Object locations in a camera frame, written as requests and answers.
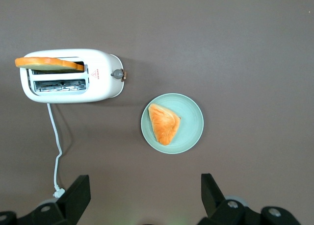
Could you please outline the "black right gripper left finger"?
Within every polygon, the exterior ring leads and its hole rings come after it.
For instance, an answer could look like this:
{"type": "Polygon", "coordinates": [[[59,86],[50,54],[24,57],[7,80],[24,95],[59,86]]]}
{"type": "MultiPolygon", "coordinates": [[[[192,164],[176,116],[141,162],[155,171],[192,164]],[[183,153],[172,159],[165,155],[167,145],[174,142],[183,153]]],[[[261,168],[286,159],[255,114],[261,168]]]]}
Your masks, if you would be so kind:
{"type": "Polygon", "coordinates": [[[56,201],[38,206],[18,218],[18,225],[76,225],[91,200],[88,175],[80,175],[56,201]]]}

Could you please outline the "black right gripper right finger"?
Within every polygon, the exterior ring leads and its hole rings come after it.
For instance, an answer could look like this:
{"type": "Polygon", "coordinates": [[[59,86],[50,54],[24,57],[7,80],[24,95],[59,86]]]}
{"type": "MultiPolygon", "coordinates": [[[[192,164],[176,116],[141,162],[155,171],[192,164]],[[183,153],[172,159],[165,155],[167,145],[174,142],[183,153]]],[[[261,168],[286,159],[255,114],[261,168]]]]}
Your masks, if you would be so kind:
{"type": "Polygon", "coordinates": [[[260,214],[236,199],[226,199],[211,174],[201,175],[201,199],[207,216],[200,225],[260,224],[260,214]]]}

